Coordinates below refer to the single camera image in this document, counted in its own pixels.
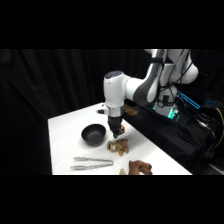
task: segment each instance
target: tweezers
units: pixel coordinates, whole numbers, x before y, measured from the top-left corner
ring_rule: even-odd
[[[103,159],[91,159],[91,158],[86,158],[86,157],[76,157],[74,158],[75,161],[98,161],[98,162],[109,162],[111,164],[104,164],[104,165],[96,165],[96,166],[72,166],[71,169],[73,171],[75,170],[91,170],[91,169],[97,169],[97,168],[102,168],[102,167],[108,167],[108,166],[113,166],[114,161],[112,160],[103,160]]]

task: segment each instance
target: white table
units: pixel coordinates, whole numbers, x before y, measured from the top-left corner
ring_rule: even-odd
[[[109,130],[107,116],[96,113],[102,104],[49,119],[51,161],[54,175],[119,175],[122,168],[128,174],[130,160],[150,163],[154,175],[191,175],[126,121],[122,123],[126,133],[120,138],[129,140],[130,152],[124,153],[121,157],[118,153],[107,151],[107,143],[115,140]],[[89,146],[81,137],[82,130],[91,124],[101,124],[107,129],[105,140],[101,146]],[[86,164],[86,162],[74,163],[73,157],[109,159],[114,161],[114,165],[94,170],[71,171],[71,166],[90,164]]]

